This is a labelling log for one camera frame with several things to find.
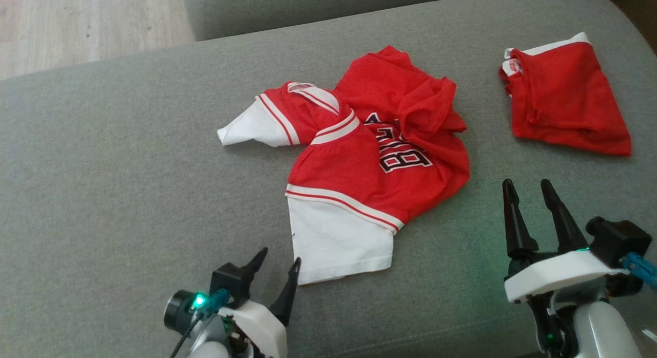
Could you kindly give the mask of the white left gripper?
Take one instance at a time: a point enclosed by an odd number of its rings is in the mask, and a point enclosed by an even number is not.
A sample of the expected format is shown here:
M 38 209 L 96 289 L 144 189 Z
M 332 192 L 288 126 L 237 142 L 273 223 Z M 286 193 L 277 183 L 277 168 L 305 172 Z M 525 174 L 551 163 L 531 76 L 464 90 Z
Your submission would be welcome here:
M 260 270 L 268 251 L 268 247 L 263 247 L 245 266 L 245 283 L 248 287 Z M 246 301 L 237 309 L 222 307 L 219 316 L 228 325 L 227 335 L 245 338 L 265 358 L 288 358 L 286 327 L 289 326 L 293 311 L 301 265 L 302 259 L 296 257 L 289 268 L 285 286 L 269 309 L 253 301 Z

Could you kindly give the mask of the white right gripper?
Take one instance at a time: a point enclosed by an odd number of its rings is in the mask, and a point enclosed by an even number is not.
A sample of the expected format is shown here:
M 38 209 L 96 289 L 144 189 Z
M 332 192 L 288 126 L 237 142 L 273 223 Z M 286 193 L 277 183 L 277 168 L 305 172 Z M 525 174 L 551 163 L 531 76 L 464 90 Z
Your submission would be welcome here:
M 589 250 L 570 211 L 561 201 L 551 181 L 540 181 L 545 206 L 551 212 L 561 255 L 528 266 L 504 282 L 508 302 L 523 302 L 528 296 L 542 295 L 579 285 L 606 275 L 628 274 L 624 268 L 611 268 Z M 511 179 L 502 183 L 507 255 L 511 259 L 535 253 L 537 241 L 527 229 L 519 210 L 519 198 Z

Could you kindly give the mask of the red shorts with white stripe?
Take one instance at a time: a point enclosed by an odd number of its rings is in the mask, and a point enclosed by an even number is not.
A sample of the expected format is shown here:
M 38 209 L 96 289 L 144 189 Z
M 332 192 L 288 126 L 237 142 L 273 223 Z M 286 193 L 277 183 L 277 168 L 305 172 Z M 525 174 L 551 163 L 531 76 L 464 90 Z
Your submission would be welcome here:
M 631 135 L 584 32 L 531 49 L 506 49 L 499 75 L 511 98 L 514 137 L 631 155 Z

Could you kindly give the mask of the red white basketball jersey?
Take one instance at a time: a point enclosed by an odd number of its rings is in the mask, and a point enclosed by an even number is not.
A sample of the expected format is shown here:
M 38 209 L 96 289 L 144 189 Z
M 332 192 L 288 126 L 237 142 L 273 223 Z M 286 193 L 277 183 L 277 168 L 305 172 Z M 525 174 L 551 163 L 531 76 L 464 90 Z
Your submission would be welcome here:
M 456 91 L 388 45 L 334 89 L 286 82 L 218 129 L 225 146 L 303 146 L 284 190 L 299 285 L 388 269 L 404 225 L 469 182 Z

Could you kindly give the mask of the grey sofa seat cushion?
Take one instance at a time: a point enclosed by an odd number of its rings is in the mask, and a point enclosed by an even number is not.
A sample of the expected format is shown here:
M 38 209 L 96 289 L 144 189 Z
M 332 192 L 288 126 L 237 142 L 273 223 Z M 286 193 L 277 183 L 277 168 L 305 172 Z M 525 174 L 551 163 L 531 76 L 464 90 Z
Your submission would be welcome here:
M 197 41 L 438 0 L 184 0 Z

